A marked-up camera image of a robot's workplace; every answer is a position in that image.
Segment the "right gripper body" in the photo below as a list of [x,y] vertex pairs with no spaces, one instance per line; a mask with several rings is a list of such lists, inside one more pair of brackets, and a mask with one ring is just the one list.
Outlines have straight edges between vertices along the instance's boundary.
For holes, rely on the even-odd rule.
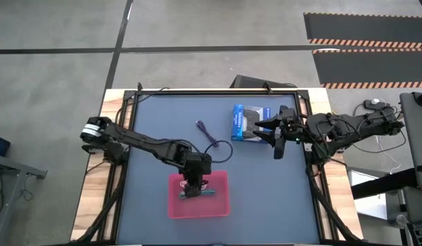
[[304,137],[303,125],[295,109],[281,105],[279,109],[279,137],[278,144],[284,144],[286,141],[295,141],[299,144]]

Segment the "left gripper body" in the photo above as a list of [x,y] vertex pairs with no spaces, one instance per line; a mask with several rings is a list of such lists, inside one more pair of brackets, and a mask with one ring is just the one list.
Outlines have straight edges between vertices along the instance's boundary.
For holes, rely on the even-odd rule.
[[200,187],[203,175],[211,174],[212,157],[209,154],[192,152],[186,155],[181,174],[190,187]]

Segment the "pink translucent plastic bin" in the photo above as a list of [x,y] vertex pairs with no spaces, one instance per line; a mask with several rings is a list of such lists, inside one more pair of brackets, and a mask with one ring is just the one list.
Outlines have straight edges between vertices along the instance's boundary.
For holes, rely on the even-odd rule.
[[197,197],[184,198],[187,182],[181,174],[171,174],[168,179],[167,213],[170,219],[196,219],[224,217],[230,213],[229,183],[223,170],[205,175],[206,191]]

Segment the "blue game controller box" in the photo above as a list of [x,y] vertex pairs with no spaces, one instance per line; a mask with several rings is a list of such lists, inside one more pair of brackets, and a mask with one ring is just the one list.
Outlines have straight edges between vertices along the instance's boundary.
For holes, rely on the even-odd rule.
[[234,105],[231,140],[265,144],[264,140],[254,134],[254,131],[264,130],[262,127],[256,126],[255,123],[269,118],[271,118],[270,107]]

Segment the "black flat device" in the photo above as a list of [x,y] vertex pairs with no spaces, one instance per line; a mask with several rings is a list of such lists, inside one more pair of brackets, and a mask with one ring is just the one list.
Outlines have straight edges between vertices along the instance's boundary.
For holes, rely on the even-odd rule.
[[233,80],[233,82],[231,83],[229,87],[230,88],[265,88],[265,89],[297,88],[297,86],[292,83],[278,83],[278,82],[269,81],[265,79],[248,77],[241,74],[236,75],[235,79]]

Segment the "black orange-striped floor mat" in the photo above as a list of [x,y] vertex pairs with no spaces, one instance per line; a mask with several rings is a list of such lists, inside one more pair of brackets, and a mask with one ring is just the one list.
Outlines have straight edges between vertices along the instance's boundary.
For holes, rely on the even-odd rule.
[[326,89],[422,88],[422,49],[341,49],[312,52]]
[[422,49],[422,17],[305,12],[312,44]]

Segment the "white box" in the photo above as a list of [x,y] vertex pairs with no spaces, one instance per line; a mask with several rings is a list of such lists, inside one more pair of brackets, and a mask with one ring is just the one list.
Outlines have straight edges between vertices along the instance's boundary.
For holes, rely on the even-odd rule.
[[[352,186],[377,179],[375,176],[351,170],[348,178]],[[357,213],[387,220],[386,194],[381,193],[369,197],[354,198]]]

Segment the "black desk crossbar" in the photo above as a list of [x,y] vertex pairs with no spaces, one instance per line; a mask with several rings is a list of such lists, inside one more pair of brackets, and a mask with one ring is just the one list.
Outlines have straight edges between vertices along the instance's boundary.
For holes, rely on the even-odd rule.
[[413,168],[353,185],[351,186],[351,190],[353,198],[357,200],[403,189],[404,187],[419,188],[415,170]]

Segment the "grey side desk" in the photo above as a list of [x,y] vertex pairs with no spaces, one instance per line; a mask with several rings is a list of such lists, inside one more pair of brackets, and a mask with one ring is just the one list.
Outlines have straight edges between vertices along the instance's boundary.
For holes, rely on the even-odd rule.
[[402,93],[399,96],[408,134],[417,184],[422,189],[422,93]]

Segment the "grey metal desk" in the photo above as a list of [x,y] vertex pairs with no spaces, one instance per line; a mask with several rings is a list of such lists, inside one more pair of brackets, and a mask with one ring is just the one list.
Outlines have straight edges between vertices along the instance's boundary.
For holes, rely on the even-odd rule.
[[45,179],[47,171],[30,165],[18,163],[0,156],[0,246],[4,246],[12,213],[24,189],[26,177]]

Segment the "black aluminium rig frame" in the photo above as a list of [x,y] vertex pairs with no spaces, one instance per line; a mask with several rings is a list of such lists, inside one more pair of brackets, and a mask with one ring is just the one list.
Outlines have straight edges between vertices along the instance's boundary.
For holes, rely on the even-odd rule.
[[[190,89],[165,89],[165,92],[197,92],[206,96],[227,95],[232,96],[261,96],[266,94],[265,88],[190,88]],[[300,98],[303,113],[311,111],[313,113],[328,113],[331,111],[327,90],[323,87],[312,88],[288,88],[289,92],[297,92]],[[108,89],[104,93],[99,116],[106,116],[114,119],[118,110],[124,102],[131,104],[135,98],[134,89]],[[118,185],[123,167],[109,167],[103,164],[95,174],[88,174],[83,181],[83,189],[79,200],[79,205],[74,220],[70,240],[76,241],[89,228],[90,224],[96,220],[98,213],[102,210],[104,203]],[[357,237],[363,238],[361,224],[358,219],[356,206],[351,194],[350,180],[346,167],[343,164],[343,155],[336,154],[332,161],[329,161],[322,171],[322,177],[316,178],[319,188],[328,194],[331,206],[338,216]],[[113,208],[107,214],[107,218],[102,222],[92,242],[108,241],[111,233],[114,232],[114,219],[119,215],[120,203],[114,203]]]

